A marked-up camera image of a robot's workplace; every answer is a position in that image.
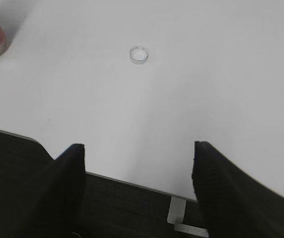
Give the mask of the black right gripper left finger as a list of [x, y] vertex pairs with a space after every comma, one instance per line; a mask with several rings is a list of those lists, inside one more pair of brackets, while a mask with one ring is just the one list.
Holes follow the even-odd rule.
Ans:
[[85, 148], [73, 144], [19, 189], [17, 238], [74, 238], [85, 189]]

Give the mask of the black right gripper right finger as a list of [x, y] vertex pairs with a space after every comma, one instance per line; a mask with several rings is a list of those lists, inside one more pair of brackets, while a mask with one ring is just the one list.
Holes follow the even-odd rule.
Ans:
[[284, 197], [206, 141], [195, 142], [192, 181], [211, 238], [284, 238]]

